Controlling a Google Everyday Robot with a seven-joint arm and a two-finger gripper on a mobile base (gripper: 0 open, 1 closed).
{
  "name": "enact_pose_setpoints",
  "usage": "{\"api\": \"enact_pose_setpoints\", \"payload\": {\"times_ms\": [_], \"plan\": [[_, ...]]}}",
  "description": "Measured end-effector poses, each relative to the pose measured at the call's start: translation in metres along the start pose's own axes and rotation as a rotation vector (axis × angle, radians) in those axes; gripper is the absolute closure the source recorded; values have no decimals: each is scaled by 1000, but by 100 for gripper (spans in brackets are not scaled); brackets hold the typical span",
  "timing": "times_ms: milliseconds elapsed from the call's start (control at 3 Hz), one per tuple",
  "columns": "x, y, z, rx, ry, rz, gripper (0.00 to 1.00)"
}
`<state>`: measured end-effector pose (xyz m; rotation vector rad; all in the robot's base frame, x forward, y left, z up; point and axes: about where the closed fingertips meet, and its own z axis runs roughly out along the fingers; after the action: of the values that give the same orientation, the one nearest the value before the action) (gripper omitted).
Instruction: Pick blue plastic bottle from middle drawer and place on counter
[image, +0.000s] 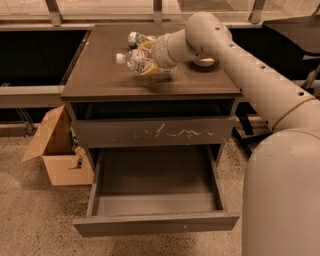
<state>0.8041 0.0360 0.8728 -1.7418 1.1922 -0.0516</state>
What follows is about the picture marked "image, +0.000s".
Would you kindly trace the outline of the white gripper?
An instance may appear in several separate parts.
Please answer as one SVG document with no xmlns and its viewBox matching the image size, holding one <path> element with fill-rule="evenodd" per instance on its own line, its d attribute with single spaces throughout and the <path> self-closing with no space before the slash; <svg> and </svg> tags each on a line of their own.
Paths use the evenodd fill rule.
<svg viewBox="0 0 320 256">
<path fill-rule="evenodd" d="M 179 53 L 181 40 L 179 33 L 167 33 L 159 36 L 154 41 L 146 41 L 141 43 L 138 48 L 140 50 L 151 52 L 154 62 L 145 62 L 139 66 L 138 72 L 141 76 L 156 75 L 162 73 L 171 73 L 173 68 L 177 66 L 181 60 Z"/>
</svg>

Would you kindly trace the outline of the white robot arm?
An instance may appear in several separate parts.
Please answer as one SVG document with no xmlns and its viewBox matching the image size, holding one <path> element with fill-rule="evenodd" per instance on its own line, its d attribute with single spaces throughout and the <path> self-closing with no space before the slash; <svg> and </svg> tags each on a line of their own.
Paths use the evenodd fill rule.
<svg viewBox="0 0 320 256">
<path fill-rule="evenodd" d="M 149 72 L 213 58 L 272 130 L 243 185 L 242 256 L 320 256 L 320 101 L 242 49 L 212 14 L 142 44 Z"/>
</svg>

